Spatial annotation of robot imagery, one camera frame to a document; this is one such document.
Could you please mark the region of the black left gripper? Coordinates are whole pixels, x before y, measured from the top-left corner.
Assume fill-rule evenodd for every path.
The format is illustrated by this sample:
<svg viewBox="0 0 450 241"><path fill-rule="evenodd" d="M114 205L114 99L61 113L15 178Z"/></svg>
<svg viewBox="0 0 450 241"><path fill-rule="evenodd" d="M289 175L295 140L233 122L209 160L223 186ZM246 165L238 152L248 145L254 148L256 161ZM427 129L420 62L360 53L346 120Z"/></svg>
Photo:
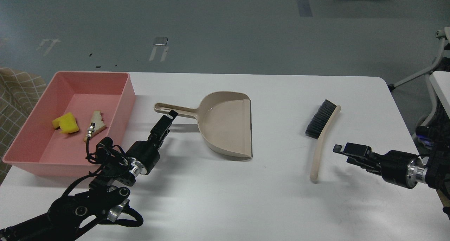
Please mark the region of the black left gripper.
<svg viewBox="0 0 450 241"><path fill-rule="evenodd" d="M147 141L136 141L126 152L131 161L131 173L135 176L148 175L160 159L159 148L170 132L170 127L178 113L170 110L151 129Z"/></svg>

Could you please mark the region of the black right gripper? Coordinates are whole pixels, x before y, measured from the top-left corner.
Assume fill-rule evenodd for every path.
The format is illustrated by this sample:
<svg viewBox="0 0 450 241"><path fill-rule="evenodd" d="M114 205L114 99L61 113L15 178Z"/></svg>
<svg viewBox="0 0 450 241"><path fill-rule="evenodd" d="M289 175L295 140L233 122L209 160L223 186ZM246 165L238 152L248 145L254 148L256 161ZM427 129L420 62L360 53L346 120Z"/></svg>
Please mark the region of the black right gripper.
<svg viewBox="0 0 450 241"><path fill-rule="evenodd" d="M334 145L333 152L347 156L349 164L359 166L372 174L381 174L387 183L407 189L417 185L414 172L421 165L421 159L412 153L391 150L378 157L370 146L351 142Z"/></svg>

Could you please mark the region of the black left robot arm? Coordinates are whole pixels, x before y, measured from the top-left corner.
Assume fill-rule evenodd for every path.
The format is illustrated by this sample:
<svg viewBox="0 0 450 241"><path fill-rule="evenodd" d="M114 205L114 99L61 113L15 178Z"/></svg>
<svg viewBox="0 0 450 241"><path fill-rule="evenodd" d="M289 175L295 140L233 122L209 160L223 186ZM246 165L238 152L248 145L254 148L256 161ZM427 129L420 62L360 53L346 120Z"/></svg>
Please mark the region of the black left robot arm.
<svg viewBox="0 0 450 241"><path fill-rule="evenodd" d="M86 159L98 164L93 172L70 184L49 210L20 224L1 229L2 241L74 241L96 225L136 228L143 217L130 207L130 187L139 175L148 175L160 159L159 149L179 115L170 110L152 128L145 141L136 141L127 151L110 137L89 143L95 123L87 134Z"/></svg>

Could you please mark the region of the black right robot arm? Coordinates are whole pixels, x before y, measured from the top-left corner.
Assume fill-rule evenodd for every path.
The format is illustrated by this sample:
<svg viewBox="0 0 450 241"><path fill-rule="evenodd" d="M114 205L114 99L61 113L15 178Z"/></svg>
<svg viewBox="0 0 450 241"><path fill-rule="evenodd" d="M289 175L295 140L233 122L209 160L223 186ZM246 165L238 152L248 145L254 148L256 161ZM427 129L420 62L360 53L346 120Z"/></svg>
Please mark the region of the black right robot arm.
<svg viewBox="0 0 450 241"><path fill-rule="evenodd" d="M412 189L424 183L437 191L443 212L449 215L449 116L441 102L431 122L416 128L419 139L431 147L429 153L413 154L390 150L381 155L368 145L346 143L335 145L334 153L347 157L347 163L381 176L390 184Z"/></svg>

